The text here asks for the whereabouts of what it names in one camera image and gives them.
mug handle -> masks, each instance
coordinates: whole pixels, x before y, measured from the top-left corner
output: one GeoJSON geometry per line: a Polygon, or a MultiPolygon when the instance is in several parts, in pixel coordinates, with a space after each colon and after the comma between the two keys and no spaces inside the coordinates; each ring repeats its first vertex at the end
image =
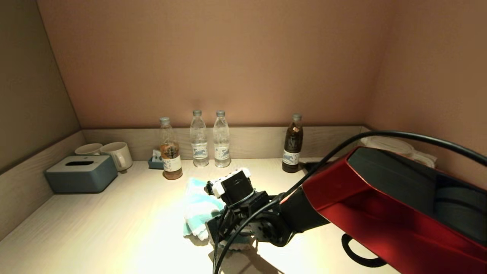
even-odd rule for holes
{"type": "Polygon", "coordinates": [[[120,168],[124,168],[126,163],[125,163],[125,158],[123,158],[122,154],[120,152],[115,152],[115,160],[117,162],[117,165],[120,168]]]}

pink wall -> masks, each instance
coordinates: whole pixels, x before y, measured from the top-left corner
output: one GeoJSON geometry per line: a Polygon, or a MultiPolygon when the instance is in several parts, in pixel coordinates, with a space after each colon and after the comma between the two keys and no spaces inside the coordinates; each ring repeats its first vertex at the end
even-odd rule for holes
{"type": "Polygon", "coordinates": [[[38,0],[83,128],[360,124],[389,0],[38,0]]]}
{"type": "MultiPolygon", "coordinates": [[[[367,124],[487,155],[487,1],[401,1],[367,124]]],[[[440,167],[487,188],[487,170],[430,146],[440,167]]]]}

white mug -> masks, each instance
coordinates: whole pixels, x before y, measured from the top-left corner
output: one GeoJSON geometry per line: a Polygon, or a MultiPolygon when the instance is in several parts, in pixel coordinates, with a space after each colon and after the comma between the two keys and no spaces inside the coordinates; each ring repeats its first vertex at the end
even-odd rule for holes
{"type": "Polygon", "coordinates": [[[132,166],[132,156],[130,156],[129,146],[124,142],[115,142],[104,145],[100,152],[102,155],[110,155],[118,171],[125,170],[132,166]]]}
{"type": "Polygon", "coordinates": [[[93,143],[80,146],[75,150],[76,155],[100,155],[102,144],[93,143]]]}

tissue box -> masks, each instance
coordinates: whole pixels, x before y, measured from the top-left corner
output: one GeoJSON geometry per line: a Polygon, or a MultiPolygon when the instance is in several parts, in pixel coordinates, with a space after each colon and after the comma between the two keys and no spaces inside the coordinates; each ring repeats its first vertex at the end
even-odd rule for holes
{"type": "Polygon", "coordinates": [[[68,156],[44,172],[55,193],[99,193],[118,175],[111,156],[68,156]]]}
{"type": "Polygon", "coordinates": [[[149,163],[150,169],[164,169],[164,163],[163,162],[153,162],[152,157],[149,158],[147,163],[149,163]]]}

plastic water bottle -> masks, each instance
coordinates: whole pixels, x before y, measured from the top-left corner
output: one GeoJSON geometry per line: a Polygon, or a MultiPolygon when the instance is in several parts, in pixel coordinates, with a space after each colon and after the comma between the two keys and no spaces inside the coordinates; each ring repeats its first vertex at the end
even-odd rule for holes
{"type": "Polygon", "coordinates": [[[215,166],[227,167],[230,162],[230,129],[225,119],[225,111],[216,112],[213,126],[213,144],[215,146],[215,166]]]}
{"type": "Polygon", "coordinates": [[[201,110],[193,110],[193,121],[189,135],[193,148],[193,164],[197,167],[207,166],[209,162],[208,139],[206,137],[206,125],[201,118],[201,110]]]}
{"type": "Polygon", "coordinates": [[[168,117],[159,119],[161,122],[161,157],[164,163],[164,172],[166,179],[175,180],[183,175],[181,167],[181,156],[179,155],[179,143],[176,134],[171,127],[168,117]]]}
{"type": "Polygon", "coordinates": [[[282,170],[294,173],[300,169],[300,153],[303,145],[303,126],[301,114],[294,113],[293,120],[286,131],[284,141],[284,155],[282,156],[282,170]]]}

